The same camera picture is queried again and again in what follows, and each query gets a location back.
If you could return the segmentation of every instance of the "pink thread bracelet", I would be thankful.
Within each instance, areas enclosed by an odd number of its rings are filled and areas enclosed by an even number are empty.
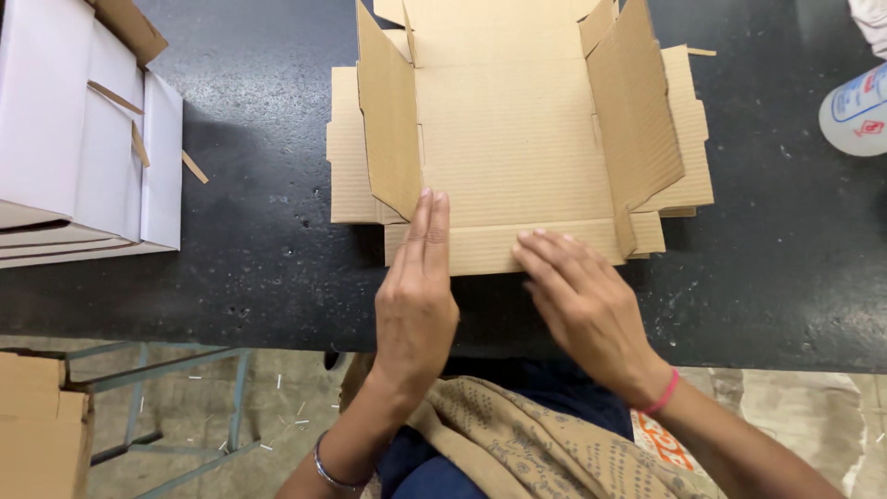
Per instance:
[[[638,412],[649,416],[655,413],[657,410],[663,408],[665,404],[668,403],[671,395],[674,393],[674,387],[678,386],[679,378],[680,376],[678,375],[678,370],[676,368],[671,368],[671,381],[668,383],[668,388],[665,389],[665,393],[663,393],[663,396],[659,397],[659,400],[657,400],[656,402],[653,402],[652,406],[639,410]]]

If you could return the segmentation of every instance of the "stack of white boxes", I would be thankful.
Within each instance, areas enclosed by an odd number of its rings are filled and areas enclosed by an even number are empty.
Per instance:
[[[5,0],[2,30],[0,268],[179,250],[182,97],[143,70],[160,34],[131,0]]]

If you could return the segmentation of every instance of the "white plastic bottle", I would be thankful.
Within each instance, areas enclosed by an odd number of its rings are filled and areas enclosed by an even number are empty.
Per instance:
[[[831,91],[820,107],[822,135],[854,156],[887,153],[887,63]]]

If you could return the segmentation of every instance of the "black tabletop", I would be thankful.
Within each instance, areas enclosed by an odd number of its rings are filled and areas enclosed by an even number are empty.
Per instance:
[[[716,204],[663,221],[620,272],[673,363],[887,372],[887,164],[821,136],[833,88],[879,63],[845,4],[650,0],[691,61]],[[371,351],[380,226],[329,223],[330,67],[357,58],[351,0],[141,0],[151,64],[186,99],[182,251],[0,271],[0,331]],[[453,352],[558,354],[520,274],[453,279]]]

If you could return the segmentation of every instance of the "metal stool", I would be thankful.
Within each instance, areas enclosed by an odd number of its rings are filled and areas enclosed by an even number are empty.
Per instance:
[[[134,384],[135,390],[132,393],[132,402],[130,403],[130,419],[126,425],[126,436],[123,443],[117,447],[109,448],[95,454],[90,460],[90,466],[104,463],[109,459],[114,459],[127,452],[155,452],[160,454],[181,454],[181,455],[200,455],[204,457],[214,457],[209,463],[203,464],[201,467],[188,471],[184,475],[176,477],[156,488],[145,492],[134,499],[154,499],[165,494],[170,489],[182,485],[190,479],[194,479],[203,473],[213,470],[222,464],[231,461],[238,455],[244,455],[250,450],[259,447],[260,440],[249,443],[242,448],[238,448],[240,434],[240,413],[243,402],[243,385],[247,379],[247,362],[252,349],[249,348],[224,348],[218,346],[204,346],[194,344],[172,344],[172,343],[150,343],[150,345],[169,347],[169,348],[188,348],[203,351],[197,355],[185,357],[183,359],[171,360],[162,364],[154,364],[146,366],[148,360],[148,343],[142,342],[121,342],[109,345],[87,348],[77,352],[63,352],[62,359],[66,363],[67,379],[65,380],[65,389],[78,392],[100,393],[120,388],[128,384]],[[97,377],[88,381],[72,382],[70,379],[70,362],[71,360],[83,359],[92,355],[101,353],[116,352],[126,348],[138,347],[140,354],[138,356],[138,366],[135,369],[113,374],[110,376]],[[229,357],[239,356],[237,363],[237,382],[234,385],[234,411],[228,426],[228,443],[224,449],[204,449],[190,448],[182,446],[163,446],[154,445],[154,442],[163,438],[162,432],[153,432],[141,437],[135,436],[136,415],[139,412],[142,398],[142,382],[148,379],[157,379],[171,372],[193,368],[201,364],[213,362],[216,360],[227,359]]]

